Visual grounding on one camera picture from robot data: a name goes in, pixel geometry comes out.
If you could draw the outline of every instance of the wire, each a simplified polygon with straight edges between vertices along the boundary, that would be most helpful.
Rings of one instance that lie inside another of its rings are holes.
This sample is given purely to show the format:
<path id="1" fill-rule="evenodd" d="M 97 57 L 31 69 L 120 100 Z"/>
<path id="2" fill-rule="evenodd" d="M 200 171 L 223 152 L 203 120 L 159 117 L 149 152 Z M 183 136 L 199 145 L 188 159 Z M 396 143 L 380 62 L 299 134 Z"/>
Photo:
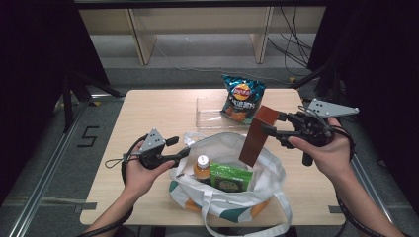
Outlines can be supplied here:
<path id="1" fill-rule="evenodd" d="M 339 228 L 339 230 L 336 232 L 336 234 L 334 234 L 334 237 L 338 237 L 341 236 L 341 234 L 343 233 L 343 231 L 345 230 L 346 224 L 348 223 L 348 220 L 345 218 L 345 222 L 343 222 L 343 224 L 341 225 L 341 227 Z"/>
<path id="2" fill-rule="evenodd" d="M 357 227 L 357 229 L 363 231 L 364 233 L 366 233 L 367 235 L 372 236 L 372 237 L 384 237 L 383 235 L 381 235 L 379 233 L 376 233 L 375 231 L 373 231 L 372 229 L 368 228 L 363 223 L 361 223 L 360 221 L 355 219 L 355 217 L 352 215 L 352 213 L 349 211 L 349 209 L 345 206 L 345 204 L 341 201 L 341 199 L 339 198 L 339 196 L 337 194 L 336 194 L 336 199 L 338 201 L 338 204 L 339 204 L 343 214 L 347 218 L 347 220 L 349 220 L 349 222 L 351 222 L 355 227 Z"/>
<path id="3" fill-rule="evenodd" d="M 305 112 L 306 114 L 311 115 L 311 116 L 313 116 L 315 119 L 317 119 L 318 121 L 320 121 L 320 122 L 324 125 L 324 127 L 329 127 L 329 125 L 326 123 L 326 121 L 324 121 L 324 119 L 323 119 L 323 118 L 321 118 L 321 116 L 320 116 L 317 112 L 312 111 L 311 109 L 307 109 L 307 108 L 305 108 L 304 106 L 298 106 L 298 108 L 299 108 L 301 111 Z"/>
<path id="4" fill-rule="evenodd" d="M 131 153 L 132 153 L 132 150 L 133 150 L 133 148 L 135 148 L 135 146 L 136 146 L 136 144 L 138 144 L 138 142 L 140 142 L 140 141 L 142 141 L 142 140 L 145 140 L 145 138 L 147 137 L 147 135 L 148 134 L 145 134 L 144 136 L 142 136 L 142 137 L 140 137 L 132 146 L 131 146 L 131 148 L 129 149 L 129 151 L 124 155 L 124 158 L 122 158 L 122 159 L 112 159 L 112 160 L 109 160 L 109 161 L 116 161 L 116 160 L 118 160 L 118 162 L 116 163 L 116 164 L 114 164 L 113 166 L 111 166 L 111 167 L 108 167 L 107 166 L 107 168 L 113 168 L 114 166 L 116 166 L 118 163 L 120 163 L 121 161 L 123 161 L 123 163 L 121 164 L 121 175 L 123 176 L 123 181 L 124 181 L 124 184 L 126 183 L 126 163 L 127 162 L 129 162 L 129 161 L 131 161 L 131 160 L 137 160 L 138 158 L 131 158 Z M 92 231 L 89 231 L 89 232 L 86 232 L 86 233 L 83 233 L 83 234 L 81 234 L 81 235 L 78 235 L 77 237 L 90 237 L 90 236 L 96 236 L 96 235 L 99 235 L 99 234 L 102 234 L 102 233 L 105 233 L 105 232 L 108 232 L 108 231 L 110 231 L 110 230 L 113 230 L 113 229 L 115 229 L 115 228 L 118 228 L 118 227 L 120 227 L 121 225 L 123 225 L 128 219 L 129 219 L 129 217 L 132 215 L 132 212 L 133 212 L 133 207 L 131 207 L 130 209 L 129 209 L 129 211 L 121 218 L 121 219 L 119 219 L 119 220 L 117 220 L 117 221 L 115 221 L 114 223 L 111 223 L 111 224 L 109 224 L 109 225 L 107 225 L 107 226 L 104 226 L 104 227 L 101 227 L 101 228 L 99 228 L 99 229 L 95 229 L 95 230 L 92 230 Z"/>
<path id="5" fill-rule="evenodd" d="M 145 140 L 145 138 L 147 137 L 147 135 L 148 134 L 146 134 L 146 135 L 144 135 L 144 136 L 142 136 L 142 137 L 140 137 L 133 145 L 132 145 L 132 147 L 129 149 L 129 151 L 128 151 L 128 153 L 126 153 L 126 154 L 124 154 L 124 157 L 123 158 L 119 158 L 119 159 L 111 159 L 111 160 L 107 160 L 106 162 L 105 162 L 105 166 L 106 166 L 106 168 L 108 168 L 108 169 L 112 169 L 112 168 L 114 168 L 116 165 L 118 165 L 120 162 L 122 162 L 122 161 L 125 161 L 125 162 L 128 162 L 128 161 L 131 161 L 131 160 L 139 160 L 139 158 L 130 158 L 130 154 L 132 153 L 132 150 L 133 150 L 133 148 L 135 148 L 135 145 L 138 143 L 138 142 L 140 142 L 140 141 L 142 141 L 142 140 Z M 108 163 L 110 163 L 110 162 L 115 162 L 116 161 L 116 163 L 115 164 L 113 164 L 113 165 L 109 165 Z"/>
<path id="6" fill-rule="evenodd" d="M 169 57 L 169 56 L 167 56 L 166 55 L 166 53 L 164 53 L 163 52 L 163 50 L 161 50 L 161 48 L 158 46 L 158 45 L 155 45 L 155 47 L 163 54 L 163 56 L 166 58 L 166 59 L 168 59 L 171 63 L 172 63 L 172 60 L 171 60 L 171 58 Z M 181 70 L 181 71 L 198 71 L 198 72 L 221 72 L 221 73 L 226 73 L 226 74 L 239 74 L 239 75 L 246 75 L 246 76 L 250 76 L 250 77 L 253 77 L 253 78 L 258 78 L 258 79 L 264 79 L 264 80 L 274 80 L 274 81 L 277 81 L 277 82 L 280 82 L 280 83 L 282 83 L 282 84 L 284 84 L 284 85 L 293 85 L 293 83 L 287 83 L 287 82 L 284 82 L 283 80 L 281 80 L 281 79 L 278 79 L 278 78 L 272 78 L 272 77 L 261 77 L 261 76 L 257 76 L 257 75 L 253 75 L 253 74 L 249 74 L 249 73 L 246 73 L 246 72 L 234 72 L 234 71 L 225 71 L 225 70 L 219 70 L 219 69 L 197 69 L 197 68 L 185 68 L 185 67 L 178 67 L 178 66 L 175 66 L 174 65 L 174 63 L 172 63 L 172 65 L 173 65 L 173 67 L 175 67 L 176 69 L 178 69 L 178 70 Z"/>
<path id="7" fill-rule="evenodd" d="M 292 59 L 294 62 L 296 62 L 296 63 L 298 63 L 299 65 L 301 65 L 301 66 L 303 66 L 303 67 L 307 67 L 307 60 L 308 60 L 308 55 L 307 55 L 307 53 L 305 52 L 305 49 L 309 49 L 309 50 L 311 50 L 311 47 L 310 46 L 308 46 L 306 43 L 304 43 L 303 41 L 301 41 L 300 39 L 299 39 L 299 37 L 297 36 L 297 34 L 296 34 L 296 23 L 295 23 L 295 17 L 296 17 L 296 7 L 292 7 L 292 9 L 293 9 L 293 14 L 292 14 L 292 17 L 293 17 L 293 24 L 291 25 L 290 24 L 290 21 L 289 21 L 289 19 L 287 18 L 287 16 L 286 16 L 286 14 L 284 13 L 284 9 L 281 7 L 280 8 L 281 9 L 281 12 L 282 12 L 282 14 L 283 14 L 283 17 L 284 17 L 284 19 L 286 20 L 286 22 L 287 22 L 287 25 L 288 25 L 288 27 L 289 27 L 289 29 L 290 29 L 290 36 L 288 37 L 288 38 L 286 38 L 283 34 L 281 34 L 281 36 L 284 38 L 284 39 L 286 39 L 288 42 L 287 42 L 287 47 L 286 47 L 286 49 L 285 50 L 283 50 L 282 48 L 280 48 L 280 47 L 278 47 L 276 44 L 274 44 L 272 41 L 271 41 L 271 39 L 269 39 L 268 38 L 268 40 L 269 40 L 269 42 L 274 46 L 274 48 L 276 49 L 276 50 L 278 50 L 278 51 L 280 51 L 281 53 L 283 53 L 284 54 L 284 64 L 285 64 L 285 67 L 286 67 L 286 69 L 287 69 L 287 71 L 290 73 L 290 74 L 292 74 L 292 75 L 295 75 L 295 76 L 306 76 L 306 75 L 300 75 L 300 74 L 296 74 L 296 73 L 294 73 L 294 72 L 291 72 L 290 71 L 290 69 L 288 68 L 288 65 L 287 65 L 287 57 L 289 57 L 290 59 Z M 289 47 L 290 47 L 290 44 L 291 43 L 294 43 L 294 44 L 296 44 L 297 45 L 297 48 L 298 48 L 298 51 L 299 51 L 299 54 L 300 54 L 300 57 L 301 58 L 298 58 L 298 57 L 296 57 L 295 55 L 293 55 L 293 54 L 291 54 L 291 53 L 289 53 Z"/>

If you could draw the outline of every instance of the white tote bag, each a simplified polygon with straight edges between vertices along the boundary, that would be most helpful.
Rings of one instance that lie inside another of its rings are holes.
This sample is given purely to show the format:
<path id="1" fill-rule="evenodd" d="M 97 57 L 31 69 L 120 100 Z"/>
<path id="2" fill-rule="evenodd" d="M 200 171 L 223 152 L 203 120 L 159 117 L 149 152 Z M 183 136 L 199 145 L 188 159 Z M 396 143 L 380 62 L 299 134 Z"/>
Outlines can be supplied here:
<path id="1" fill-rule="evenodd" d="M 197 142 L 192 137 L 203 138 L 199 133 L 186 133 L 185 143 L 191 147 L 188 157 L 181 160 L 178 168 L 170 170 L 173 180 L 170 196 L 185 209 L 200 211 L 208 232 L 213 236 L 225 236 L 212 230 L 207 224 L 208 214 L 231 222 L 251 221 L 274 197 L 281 204 L 287 222 L 245 236 L 278 236 L 290 228 L 293 214 L 282 191 L 285 170 L 281 160 L 263 148 L 254 167 L 247 167 L 238 160 L 245 137 L 232 132 L 222 132 Z M 200 155 L 207 155 L 212 162 L 228 164 L 253 172 L 247 192 L 226 193 L 198 182 L 193 167 Z"/>

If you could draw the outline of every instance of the small bottle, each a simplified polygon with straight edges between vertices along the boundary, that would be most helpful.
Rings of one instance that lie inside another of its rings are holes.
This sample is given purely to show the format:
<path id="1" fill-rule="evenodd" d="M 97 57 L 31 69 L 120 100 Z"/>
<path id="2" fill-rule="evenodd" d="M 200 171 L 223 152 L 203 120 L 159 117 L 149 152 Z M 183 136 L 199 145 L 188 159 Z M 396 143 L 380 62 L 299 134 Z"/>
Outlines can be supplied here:
<path id="1" fill-rule="evenodd" d="M 210 159 L 206 155 L 198 157 L 194 173 L 199 182 L 210 185 Z"/>

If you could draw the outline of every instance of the potato chip bag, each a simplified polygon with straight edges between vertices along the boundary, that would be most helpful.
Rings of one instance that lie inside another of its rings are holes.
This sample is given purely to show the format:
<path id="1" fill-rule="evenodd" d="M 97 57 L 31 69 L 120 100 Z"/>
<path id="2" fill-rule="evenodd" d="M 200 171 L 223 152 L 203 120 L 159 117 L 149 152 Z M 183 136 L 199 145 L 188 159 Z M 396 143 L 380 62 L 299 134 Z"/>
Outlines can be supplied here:
<path id="1" fill-rule="evenodd" d="M 222 75 L 228 97 L 221 110 L 231 119 L 250 124 L 261 106 L 266 86 L 261 81 Z"/>

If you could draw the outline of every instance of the brown rectangular board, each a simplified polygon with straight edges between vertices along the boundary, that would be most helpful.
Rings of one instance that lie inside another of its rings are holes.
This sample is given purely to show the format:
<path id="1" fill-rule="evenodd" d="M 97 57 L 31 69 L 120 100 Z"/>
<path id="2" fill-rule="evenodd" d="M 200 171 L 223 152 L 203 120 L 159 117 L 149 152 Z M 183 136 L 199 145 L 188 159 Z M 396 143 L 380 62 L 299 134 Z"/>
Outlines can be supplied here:
<path id="1" fill-rule="evenodd" d="M 274 111 L 269 107 L 261 106 L 259 111 L 253 117 L 250 128 L 244 141 L 243 148 L 239 156 L 239 160 L 246 165 L 253 167 L 258 159 L 259 154 L 265 144 L 268 134 L 262 131 L 262 123 L 274 125 L 279 116 L 278 111 Z"/>

